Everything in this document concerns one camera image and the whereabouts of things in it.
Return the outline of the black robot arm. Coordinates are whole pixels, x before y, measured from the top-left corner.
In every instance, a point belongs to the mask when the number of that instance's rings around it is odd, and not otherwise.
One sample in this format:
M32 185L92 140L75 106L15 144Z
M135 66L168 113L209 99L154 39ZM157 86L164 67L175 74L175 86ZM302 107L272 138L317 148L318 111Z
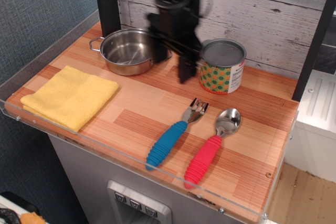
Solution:
M199 19L211 11L213 0L155 0L159 12L149 13L149 34L154 41L179 56L180 83L195 76L201 42L195 30Z

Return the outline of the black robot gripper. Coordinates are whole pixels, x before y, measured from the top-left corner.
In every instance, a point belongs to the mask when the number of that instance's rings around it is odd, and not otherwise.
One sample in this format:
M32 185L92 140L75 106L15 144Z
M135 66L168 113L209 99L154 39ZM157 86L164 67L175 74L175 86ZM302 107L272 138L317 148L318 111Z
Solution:
M149 31L153 39L153 59L155 63L167 59L164 43L179 56L178 75L184 83L196 74L197 59L201 43L195 34L200 18L198 7L159 8L159 12L148 13Z

